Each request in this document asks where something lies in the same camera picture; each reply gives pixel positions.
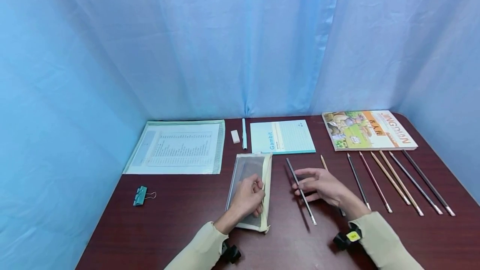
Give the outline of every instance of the pencil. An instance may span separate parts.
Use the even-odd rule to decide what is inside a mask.
[[[361,194],[361,197],[363,198],[363,202],[365,203],[365,205],[368,207],[369,210],[372,210],[372,209],[370,209],[370,204],[368,203],[367,198],[365,197],[365,192],[363,191],[363,188],[361,187],[359,177],[357,175],[357,171],[355,171],[355,167],[353,166],[352,159],[351,159],[349,153],[347,153],[347,158],[348,158],[348,162],[350,163],[350,167],[352,168],[355,180],[357,181],[357,185],[359,186],[360,194]]]
[[[380,197],[382,198],[383,203],[385,204],[386,209],[388,210],[389,213],[393,213],[392,209],[388,205],[387,199],[385,199],[385,196],[383,195],[382,189],[380,189],[380,186],[378,185],[377,180],[375,179],[375,176],[373,176],[372,170],[370,170],[370,167],[368,166],[367,161],[365,160],[365,157],[363,157],[363,154],[361,153],[361,151],[359,151],[359,154],[361,159],[363,160],[363,163],[365,164],[365,168],[367,168],[367,171],[370,175],[370,178],[373,181],[373,184],[377,188],[377,191],[380,194]]]
[[[408,200],[408,198],[405,196],[405,194],[403,193],[403,191],[398,187],[397,183],[393,180],[392,176],[388,173],[388,171],[385,169],[385,167],[382,165],[382,163],[380,162],[380,160],[377,158],[377,156],[372,153],[370,151],[370,153],[372,154],[373,156],[373,159],[377,162],[378,166],[380,167],[380,169],[382,169],[383,173],[385,174],[385,176],[388,178],[388,180],[391,182],[391,184],[393,185],[393,187],[395,188],[395,190],[397,190],[398,194],[400,194],[400,197],[403,198],[403,200],[405,201],[405,203],[407,205],[411,205],[410,201]]]
[[[325,160],[323,159],[322,155],[320,155],[320,159],[322,159],[323,168],[326,171],[328,171],[327,164],[325,163]],[[340,213],[342,214],[343,217],[347,216],[347,215],[345,215],[345,212],[342,209],[339,209],[339,210],[340,210]]]
[[[411,158],[411,156],[407,153],[407,151],[405,150],[402,150],[403,154],[407,157],[408,161],[411,163],[411,165],[413,165],[413,167],[415,168],[415,170],[417,170],[417,173],[421,176],[421,178],[425,181],[425,183],[428,185],[428,187],[430,188],[430,190],[432,190],[433,194],[435,194],[435,196],[438,198],[438,200],[440,201],[440,203],[443,204],[443,206],[445,207],[445,209],[448,211],[448,213],[451,215],[451,216],[455,216],[455,213],[452,211],[452,209],[449,207],[449,205],[447,204],[447,202],[443,199],[442,195],[440,195],[440,193],[438,193],[437,189],[432,185],[432,183],[429,181],[429,179],[423,174],[423,171],[421,171],[420,167],[417,165],[417,163],[415,163],[415,161]]]
[[[439,214],[439,215],[443,215],[442,211],[437,207],[437,205],[430,199],[430,197],[425,193],[425,191],[423,191],[423,189],[420,187],[419,184],[417,184],[417,181],[415,181],[415,179],[410,175],[410,173],[408,173],[407,169],[405,169],[405,167],[400,163],[399,160],[397,160],[397,158],[393,155],[393,153],[391,153],[390,151],[388,152],[390,154],[390,156],[392,157],[392,159],[395,161],[395,163],[397,163],[397,165],[400,167],[400,169],[402,169],[402,171],[405,173],[405,175],[408,176],[408,178],[413,182],[413,184],[415,185],[415,187],[417,187],[417,189],[419,189],[420,193],[423,195],[423,197],[426,198],[426,200],[428,201],[428,203],[433,207],[433,209],[436,210],[436,212]]]
[[[295,182],[297,183],[297,185],[299,185],[299,180],[297,179],[297,176],[295,175],[295,172],[293,171],[292,165],[290,164],[290,160],[288,158],[287,158],[287,163],[288,163],[288,166],[290,167],[290,171],[293,175],[293,178],[295,179]],[[307,198],[305,198],[305,194],[303,194],[302,190],[299,189],[299,191],[300,191],[301,197],[303,197],[303,202],[307,206],[307,210],[310,214],[310,218],[312,219],[313,225],[317,225],[317,222],[315,221],[315,217],[313,217],[312,210],[310,210],[310,206],[307,202]]]
[[[397,179],[398,183],[400,184],[401,188],[403,189],[403,191],[405,192],[405,194],[407,194],[408,196],[408,199],[411,201],[411,203],[413,204],[413,206],[415,207],[415,210],[417,210],[417,213],[420,215],[420,216],[423,216],[423,212],[421,211],[419,205],[416,203],[416,201],[413,199],[412,195],[410,194],[410,192],[407,190],[407,187],[405,187],[405,185],[403,184],[402,180],[400,179],[400,177],[398,176],[397,172],[395,172],[395,169],[393,169],[392,165],[390,164],[390,162],[387,160],[387,157],[383,154],[383,152],[380,150],[380,155],[382,156],[383,160],[385,161],[385,163],[387,164],[388,168],[390,169],[390,171],[392,172],[393,176],[395,176],[395,179]]]

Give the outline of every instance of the beige sleeve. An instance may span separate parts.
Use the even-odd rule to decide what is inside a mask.
[[[423,269],[403,247],[398,235],[379,213],[373,212],[351,222],[360,228],[360,243],[379,269]]]
[[[226,239],[228,235],[219,232],[213,222],[206,223],[165,270],[211,270],[220,258]]]

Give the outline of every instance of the book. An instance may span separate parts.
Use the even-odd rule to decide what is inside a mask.
[[[322,117],[335,151],[418,147],[389,111],[325,112]]]
[[[251,123],[250,137],[253,153],[315,153],[305,120]]]

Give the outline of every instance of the person's left hand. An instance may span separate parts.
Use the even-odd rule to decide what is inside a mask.
[[[239,182],[230,209],[236,210],[243,217],[251,213],[258,217],[262,213],[262,200],[265,197],[262,188],[263,182],[256,174]]]

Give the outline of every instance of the light blue backdrop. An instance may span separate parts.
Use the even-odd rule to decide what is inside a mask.
[[[150,119],[394,109],[480,200],[478,1],[0,0],[0,265],[74,268]]]

